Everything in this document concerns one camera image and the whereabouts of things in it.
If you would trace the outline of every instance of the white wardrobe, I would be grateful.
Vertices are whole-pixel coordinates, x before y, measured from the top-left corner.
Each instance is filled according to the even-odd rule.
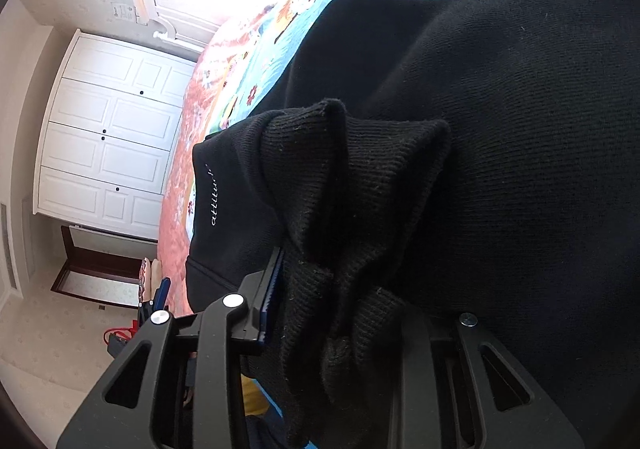
[[[79,30],[45,112],[34,213],[157,239],[193,62]]]

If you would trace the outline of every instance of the black garment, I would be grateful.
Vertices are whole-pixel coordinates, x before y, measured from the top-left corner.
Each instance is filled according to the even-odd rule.
[[[357,119],[449,123],[450,154],[383,286],[428,311],[478,315],[587,447],[640,385],[639,8],[334,0],[255,110],[338,98]],[[202,277],[188,267],[187,278],[191,301]],[[280,323],[286,332],[286,313]],[[283,350],[275,336],[252,366],[286,411]],[[290,434],[315,430],[324,447],[349,427]]]

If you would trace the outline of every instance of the metal screw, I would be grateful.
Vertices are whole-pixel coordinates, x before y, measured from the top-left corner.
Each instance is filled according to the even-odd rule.
[[[460,324],[462,324],[462,326],[473,327],[478,324],[478,318],[469,312],[465,312],[460,315]]]
[[[170,314],[166,310],[156,310],[151,314],[151,322],[153,324],[163,324],[169,321]]]
[[[229,308],[235,308],[236,306],[240,306],[243,301],[244,297],[240,294],[229,294],[224,297],[222,304]]]

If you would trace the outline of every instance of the yellow fabric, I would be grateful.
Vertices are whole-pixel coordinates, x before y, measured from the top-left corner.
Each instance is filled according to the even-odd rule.
[[[262,415],[269,408],[269,401],[251,379],[242,377],[242,401],[244,402],[244,415]]]

